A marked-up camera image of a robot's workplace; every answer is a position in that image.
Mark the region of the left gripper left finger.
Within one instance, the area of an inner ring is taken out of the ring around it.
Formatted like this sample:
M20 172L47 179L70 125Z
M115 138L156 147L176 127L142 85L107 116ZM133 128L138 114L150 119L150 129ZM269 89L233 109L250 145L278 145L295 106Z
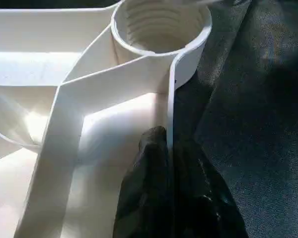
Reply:
M112 236L169 238L173 209L165 128L144 132L138 149L121 183Z

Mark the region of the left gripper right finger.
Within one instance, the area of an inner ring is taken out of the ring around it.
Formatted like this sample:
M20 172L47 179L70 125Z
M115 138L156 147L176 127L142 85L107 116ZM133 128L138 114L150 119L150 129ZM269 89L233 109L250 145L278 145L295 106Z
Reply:
M230 189L201 146L177 142L173 164L177 238L248 237Z

